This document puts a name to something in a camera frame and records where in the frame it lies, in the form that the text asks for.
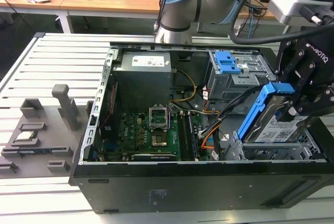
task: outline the power supply label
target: power supply label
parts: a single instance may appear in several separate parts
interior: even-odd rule
[[[132,66],[150,66],[150,67],[164,67],[163,56],[133,56]]]
[[[273,115],[255,142],[286,142],[297,130],[298,123],[306,118],[306,116],[296,116],[290,122],[278,122]]]

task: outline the cpu chip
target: cpu chip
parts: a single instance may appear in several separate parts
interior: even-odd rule
[[[151,134],[152,146],[165,147],[167,146],[167,133],[164,131],[153,131]]]

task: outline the blue drive bay latch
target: blue drive bay latch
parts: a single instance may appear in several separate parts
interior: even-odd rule
[[[216,62],[221,74],[239,74],[241,70],[236,65],[236,59],[229,51],[216,51]]]
[[[266,108],[266,99],[270,95],[279,95],[281,93],[292,94],[294,92],[295,91],[293,87],[288,83],[270,82],[269,84],[263,86],[247,117],[237,131],[239,139],[241,141],[244,139],[247,130],[253,126],[257,115],[264,111],[264,109]]]

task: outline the robotiq logo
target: robotiq logo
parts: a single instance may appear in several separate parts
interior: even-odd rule
[[[306,44],[306,47],[311,48],[326,64],[328,61],[328,57],[319,49],[316,49],[314,46],[312,46],[311,44]]]

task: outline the floor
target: floor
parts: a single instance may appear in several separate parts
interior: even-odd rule
[[[60,28],[55,26],[56,16],[22,14],[27,26],[20,16],[12,14],[14,24],[8,25],[0,17],[0,79],[2,79],[12,64],[27,46],[34,36],[34,32],[58,32],[62,33]],[[89,28],[85,29],[85,20],[79,16],[71,18],[75,33],[102,33],[102,34],[142,34],[151,35],[153,31],[154,19],[131,19],[131,18],[108,18],[109,28],[102,27],[102,19],[99,17],[88,17]],[[197,33],[197,24],[193,23],[191,30],[194,36],[207,37],[226,37],[228,34],[228,25],[212,25],[205,23],[203,32]],[[275,35],[282,32],[283,26],[261,25],[254,33],[255,37]],[[247,37],[248,33],[241,33],[240,37]]]

